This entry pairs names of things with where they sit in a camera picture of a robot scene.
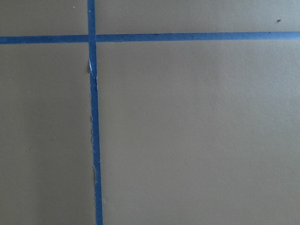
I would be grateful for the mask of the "brown paper table cover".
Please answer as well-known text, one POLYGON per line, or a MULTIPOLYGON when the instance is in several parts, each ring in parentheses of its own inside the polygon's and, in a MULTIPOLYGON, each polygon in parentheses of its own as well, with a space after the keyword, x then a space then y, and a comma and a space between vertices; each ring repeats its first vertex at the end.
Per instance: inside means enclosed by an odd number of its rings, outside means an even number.
MULTIPOLYGON (((3 0, 0 37, 88 35, 3 0)), ((94 0, 96 34, 300 32, 297 0, 94 0)), ((300 39, 97 42, 103 225, 297 225, 300 39)), ((0 44, 0 222, 96 225, 89 43, 0 44)))

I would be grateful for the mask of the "vertical blue tape strip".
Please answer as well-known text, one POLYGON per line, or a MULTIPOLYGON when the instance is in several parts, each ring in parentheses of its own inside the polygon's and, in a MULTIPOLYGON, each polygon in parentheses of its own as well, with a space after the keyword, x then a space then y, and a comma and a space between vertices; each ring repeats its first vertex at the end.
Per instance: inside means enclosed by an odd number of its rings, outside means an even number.
POLYGON ((95 2, 87 1, 88 36, 89 36, 89 65, 90 65, 90 101, 91 101, 91 133, 94 168, 94 195, 96 224, 103 224, 102 190, 101 190, 101 162, 100 162, 100 134, 98 110, 98 75, 97 75, 97 43, 95 2))

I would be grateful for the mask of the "horizontal blue tape strip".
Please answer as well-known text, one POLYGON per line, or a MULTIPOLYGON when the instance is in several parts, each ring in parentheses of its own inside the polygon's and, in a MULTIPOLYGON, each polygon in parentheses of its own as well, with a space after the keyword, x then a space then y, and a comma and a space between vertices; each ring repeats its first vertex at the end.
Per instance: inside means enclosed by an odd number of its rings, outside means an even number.
POLYGON ((206 40, 284 40, 299 39, 298 31, 278 32, 206 32, 206 33, 152 33, 152 34, 96 34, 54 36, 1 37, 2 45, 50 44, 88 42, 156 42, 156 41, 206 41, 206 40))

